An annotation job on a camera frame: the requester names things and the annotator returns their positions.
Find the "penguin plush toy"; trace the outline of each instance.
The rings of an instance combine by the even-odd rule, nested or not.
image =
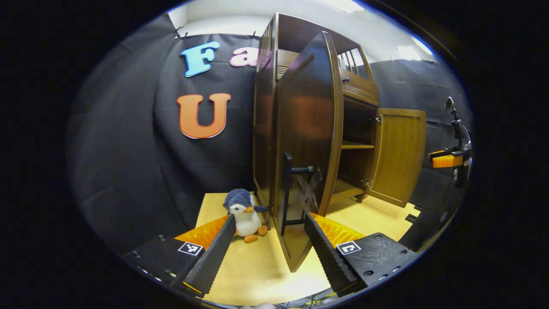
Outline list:
[[[267,226],[261,224],[261,218],[257,212],[265,212],[267,208],[255,206],[254,195],[245,189],[234,189],[227,197],[223,206],[229,214],[234,214],[236,221],[236,235],[242,236],[244,242],[257,240],[255,233],[264,236],[267,233]]]

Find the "letter u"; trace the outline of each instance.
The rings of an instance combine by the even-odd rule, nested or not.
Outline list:
[[[214,102],[214,121],[207,126],[198,124],[198,104],[204,99],[201,95],[186,95],[177,98],[180,105],[179,127],[181,132],[191,139],[207,139],[221,133],[227,120],[227,101],[231,95],[214,93],[210,100]]]

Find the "letter f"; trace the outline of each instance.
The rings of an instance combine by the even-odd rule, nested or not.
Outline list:
[[[191,77],[202,72],[206,72],[211,68],[211,64],[205,64],[204,59],[212,61],[215,58],[213,48],[217,49],[221,46],[219,42],[213,41],[206,44],[198,45],[193,48],[185,49],[181,55],[187,60],[186,77]]]

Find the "orange gripper pad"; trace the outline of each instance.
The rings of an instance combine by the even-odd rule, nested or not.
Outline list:
[[[463,156],[453,155],[433,158],[433,168],[454,167],[463,164]]]
[[[206,250],[228,218],[229,215],[215,219],[184,234],[181,234],[178,237],[175,237],[175,239],[200,245],[204,247],[204,250]]]
[[[365,237],[359,232],[330,219],[326,219],[323,216],[319,216],[312,212],[310,212],[309,214],[311,214],[316,223],[318,223],[318,226],[322,229],[334,249],[336,245]]]

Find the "open cabinet door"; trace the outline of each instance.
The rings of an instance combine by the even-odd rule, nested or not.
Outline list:
[[[373,169],[366,194],[405,207],[425,155],[424,111],[378,108]]]
[[[312,166],[320,170],[322,180],[312,190],[317,206],[313,212],[327,209],[339,163],[343,92],[329,33],[320,32],[288,67],[277,84],[277,109],[273,218],[288,267],[295,272],[311,248],[300,223],[304,196],[297,180],[309,178],[306,174],[290,175],[286,158],[292,158],[291,168]]]

